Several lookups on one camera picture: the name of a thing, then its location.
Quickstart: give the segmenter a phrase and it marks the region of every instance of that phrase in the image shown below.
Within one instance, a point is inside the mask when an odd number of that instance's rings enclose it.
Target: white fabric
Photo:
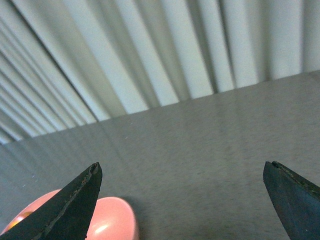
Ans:
[[[1,0],[0,143],[320,69],[320,1]]]

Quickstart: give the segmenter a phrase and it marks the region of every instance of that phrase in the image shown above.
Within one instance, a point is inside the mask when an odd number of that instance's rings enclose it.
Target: white curtain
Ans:
[[[0,143],[320,69],[318,0],[0,0]]]

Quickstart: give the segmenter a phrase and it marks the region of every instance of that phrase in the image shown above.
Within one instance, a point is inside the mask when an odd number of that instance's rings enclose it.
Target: curtain fold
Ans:
[[[320,69],[320,1],[0,0],[0,143]]]

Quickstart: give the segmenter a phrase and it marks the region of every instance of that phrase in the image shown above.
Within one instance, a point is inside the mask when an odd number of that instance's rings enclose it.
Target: gray surface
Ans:
[[[141,239],[288,240],[265,161],[320,185],[320,74],[301,74],[0,147],[0,227],[91,163]]]

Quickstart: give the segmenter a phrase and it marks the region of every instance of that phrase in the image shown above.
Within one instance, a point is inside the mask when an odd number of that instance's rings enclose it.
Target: pink object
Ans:
[[[8,231],[37,210],[59,190],[49,192],[29,204],[2,231]],[[98,199],[87,232],[86,240],[139,240],[138,224],[131,206],[118,197]]]

